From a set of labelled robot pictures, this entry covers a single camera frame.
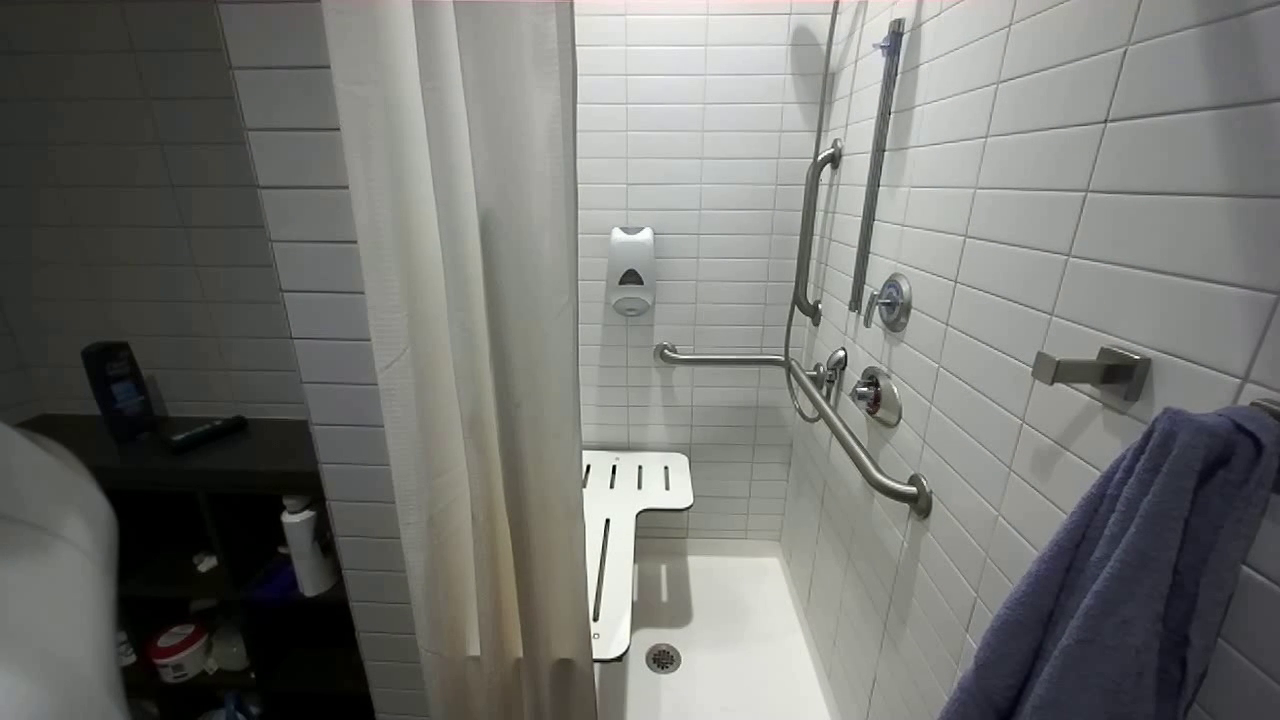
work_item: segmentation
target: white shower curtain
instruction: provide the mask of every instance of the white shower curtain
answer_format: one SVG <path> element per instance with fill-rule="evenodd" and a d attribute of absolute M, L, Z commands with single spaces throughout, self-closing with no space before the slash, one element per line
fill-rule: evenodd
<path fill-rule="evenodd" d="M 569 0 L 325 0 L 434 720 L 589 720 Z"/>

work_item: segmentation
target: blue towel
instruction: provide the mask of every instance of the blue towel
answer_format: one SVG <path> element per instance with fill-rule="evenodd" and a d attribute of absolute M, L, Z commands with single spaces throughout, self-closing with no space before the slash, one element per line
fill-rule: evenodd
<path fill-rule="evenodd" d="M 1275 475 L 1269 411 L 1161 411 L 1004 600 L 945 720 L 1188 718 Z"/>

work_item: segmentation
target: bottle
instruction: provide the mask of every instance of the bottle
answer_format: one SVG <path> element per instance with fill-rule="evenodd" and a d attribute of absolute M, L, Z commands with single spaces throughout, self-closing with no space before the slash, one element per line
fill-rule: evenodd
<path fill-rule="evenodd" d="M 319 514 L 312 510 L 312 501 L 283 498 L 281 530 L 293 557 L 298 591 L 325 595 L 337 583 L 337 572 L 319 552 L 319 541 L 316 541 Z"/>

